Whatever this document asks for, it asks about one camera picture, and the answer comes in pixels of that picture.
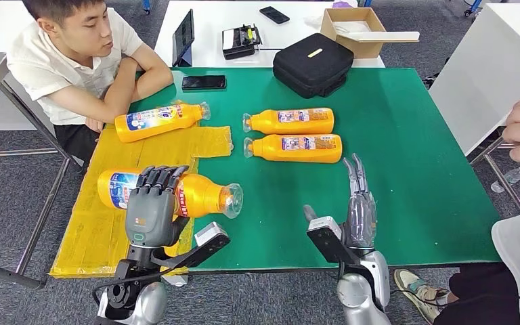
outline metal table leg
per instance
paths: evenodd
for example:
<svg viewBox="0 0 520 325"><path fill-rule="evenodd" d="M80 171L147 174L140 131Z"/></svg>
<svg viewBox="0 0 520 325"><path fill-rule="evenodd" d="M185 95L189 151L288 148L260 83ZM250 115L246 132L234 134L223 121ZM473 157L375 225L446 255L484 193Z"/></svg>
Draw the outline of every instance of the metal table leg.
<svg viewBox="0 0 520 325"><path fill-rule="evenodd" d="M495 175L497 176L499 182L501 183L501 186L505 189L505 192L509 195L511 200L517 205L517 208L520 211L520 198L515 193L515 191L512 189L511 184L505 179L505 176L495 163L495 160L490 156L491 152L497 148L500 149L513 149L515 145L513 144L507 144L503 142L503 137L499 137L497 140L495 140L492 144L490 144L487 148L485 148L480 154L478 154L469 164L473 167L473 165L477 164L478 162L485 159L487 163L490 164L492 170L494 171Z"/></svg>
<svg viewBox="0 0 520 325"><path fill-rule="evenodd" d="M49 132L47 127L35 116L35 114L30 110L29 107L18 97L18 95L12 90L12 88L7 84L6 81L2 80L0 84L0 90L9 98L9 100L15 105L15 107L35 126L37 130L41 134L43 134L47 140L53 145L54 148L43 148L43 149L30 149L30 150L10 150L10 151L0 151L1 156L26 156L33 154L55 154L60 153L64 160L61 164L59 171L57 172L57 176L53 182L53 185L47 195L47 199L45 201L45 205L39 214L39 218L37 219L37 224L35 228L33 228L32 234L28 240L28 243L24 249L23 255L21 256L21 260L17 265L16 271L11 272L7 269L3 269L0 267L0 279L5 281L14 282L29 288L38 289L43 288L45 286L45 279L43 280L35 280L25 276L25 271L30 261L33 252L35 251L35 247L37 245L37 241L41 236L41 232L45 227L45 223L47 218L49 217L49 213L53 206L53 202L55 197L57 196L60 184L62 179L66 173L66 170L69 164L72 162L76 167L81 169L81 166L76 162L76 160L69 155L67 152L63 150L63 148L59 145L55 137Z"/></svg>
<svg viewBox="0 0 520 325"><path fill-rule="evenodd" d="M37 219L37 224L35 225L35 228L32 231L33 233L30 235L28 244L25 247L25 251L23 252L23 255L21 256L19 265L17 266L16 273L18 273L20 275L25 274L26 267L28 265L31 255L33 255L33 251L35 250L37 241L39 240L39 237L41 236L43 227L45 227L45 222L47 221L47 218L49 217L49 212L51 212L51 207L53 206L53 202L55 200L55 197L57 196L59 187L61 185L64 174L66 173L66 169L68 167L69 162L70 161L68 159L63 160L61 168L59 169L59 171L57 173L57 177L55 178L55 181L53 182L53 186L51 187L51 190L49 191L49 195L47 196L47 200L45 201L45 206L43 207L43 210L41 210L41 214L39 215L39 218Z"/></svg>
<svg viewBox="0 0 520 325"><path fill-rule="evenodd" d="M503 188L505 189L505 192L507 192L507 194L509 194L509 196L511 197L511 200L513 200L513 202L515 202L515 205L517 205L517 208L520 211L520 198L517 196L515 191L511 188L511 184L503 176L503 173L501 172L501 170L495 163L495 160L493 160L493 158L489 154L486 154L483 157L488 161L488 163L492 167L495 175L497 175L497 178L499 179L501 186L503 186Z"/></svg>
<svg viewBox="0 0 520 325"><path fill-rule="evenodd" d="M53 145L53 147L64 156L64 158L68 159L69 161L73 162L76 167L81 169L81 166L77 163L77 161L69 155L64 149L61 147L61 145L57 142L57 139L49 132L49 129L39 120L35 114L30 110L29 107L19 98L19 96L13 91L11 86L7 84L7 81L3 80L0 84L0 90L9 98L11 103L15 105L15 107L29 120L33 126L35 126L35 129L37 129L39 132L41 132L42 135L44 135L47 140Z"/></svg>
<svg viewBox="0 0 520 325"><path fill-rule="evenodd" d="M478 154L472 161L469 162L469 164L471 166L479 163L481 160L483 160L484 156L486 154L489 154L491 153L493 150L495 150L496 148L498 148L499 146L501 146L503 144L503 138L502 137L499 137L497 140L495 140L492 144L490 144L487 148L485 148L481 154Z"/></svg>
<svg viewBox="0 0 520 325"><path fill-rule="evenodd" d="M20 284L31 289L40 289L45 286L44 281L37 281L15 272L11 272L8 269L3 269L2 267L0 267L0 279L15 282L16 284Z"/></svg>

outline silver robotic arm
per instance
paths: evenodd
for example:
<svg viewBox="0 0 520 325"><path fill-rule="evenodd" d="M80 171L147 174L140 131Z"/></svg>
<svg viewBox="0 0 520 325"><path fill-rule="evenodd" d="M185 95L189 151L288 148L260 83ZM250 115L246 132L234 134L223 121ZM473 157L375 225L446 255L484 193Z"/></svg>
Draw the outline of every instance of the silver robotic arm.
<svg viewBox="0 0 520 325"><path fill-rule="evenodd" d="M389 325L385 308L389 302L389 273L382 253L374 249L376 205L368 189L361 160L346 158L350 199L346 222L338 225L332 217L317 217L304 206L309 222L307 235L328 262L338 263L338 298L348 325Z"/></svg>

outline orange plastic bottle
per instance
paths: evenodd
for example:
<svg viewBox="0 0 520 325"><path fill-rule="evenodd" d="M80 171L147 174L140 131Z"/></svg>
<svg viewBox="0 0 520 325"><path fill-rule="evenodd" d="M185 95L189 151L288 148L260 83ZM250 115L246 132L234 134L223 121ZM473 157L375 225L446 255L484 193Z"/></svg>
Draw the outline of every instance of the orange plastic bottle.
<svg viewBox="0 0 520 325"><path fill-rule="evenodd" d="M264 134L322 134L334 129L334 112L329 108L305 110L265 110L260 114L244 114L244 132L260 131Z"/></svg>
<svg viewBox="0 0 520 325"><path fill-rule="evenodd" d="M206 102L157 107L120 115L114 119L114 126L122 142L134 142L164 132L185 129L201 119L210 119L210 107Z"/></svg>
<svg viewBox="0 0 520 325"><path fill-rule="evenodd" d="M104 171L97 181L101 201L107 207L126 209L130 191L136 187L139 169ZM183 174L176 187L176 214L199 218L223 213L236 218L242 208L242 188L236 183L221 186L199 174Z"/></svg>
<svg viewBox="0 0 520 325"><path fill-rule="evenodd" d="M244 156L302 163L337 163L342 157L342 139L335 134L267 135L244 139Z"/></svg>

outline green table mat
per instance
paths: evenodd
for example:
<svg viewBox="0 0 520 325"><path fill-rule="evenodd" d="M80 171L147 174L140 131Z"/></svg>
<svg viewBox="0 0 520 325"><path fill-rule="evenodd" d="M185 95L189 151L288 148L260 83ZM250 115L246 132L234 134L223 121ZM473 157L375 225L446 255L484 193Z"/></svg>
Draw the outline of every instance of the green table mat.
<svg viewBox="0 0 520 325"><path fill-rule="evenodd" d="M200 159L199 173L218 184L239 183L244 206L236 219L209 215L231 242L191 271L246 271L333 267L306 235L302 206L319 216L346 218L347 171L341 162L310 164L245 158L242 114L266 109L329 107L343 156L358 154L376 199L376 248L390 265L499 261L490 230L499 216L432 102L407 68L353 68L331 96L309 100L276 80L270 68L182 68L175 85L139 102L148 110L173 100L206 101L212 118L201 125L232 128L229 157ZM227 88L181 89L185 75L224 74Z"/></svg>

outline black pants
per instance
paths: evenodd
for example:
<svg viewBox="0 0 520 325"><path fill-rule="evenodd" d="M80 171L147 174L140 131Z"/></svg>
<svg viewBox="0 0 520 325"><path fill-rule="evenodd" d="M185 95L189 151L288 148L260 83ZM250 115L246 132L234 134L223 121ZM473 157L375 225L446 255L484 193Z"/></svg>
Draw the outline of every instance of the black pants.
<svg viewBox="0 0 520 325"><path fill-rule="evenodd" d="M450 278L450 290L466 301L443 309L433 325L520 325L517 284L505 264L466 265Z"/></svg>
<svg viewBox="0 0 520 325"><path fill-rule="evenodd" d="M81 125L55 125L57 141L69 154L79 157L88 166L100 133Z"/></svg>

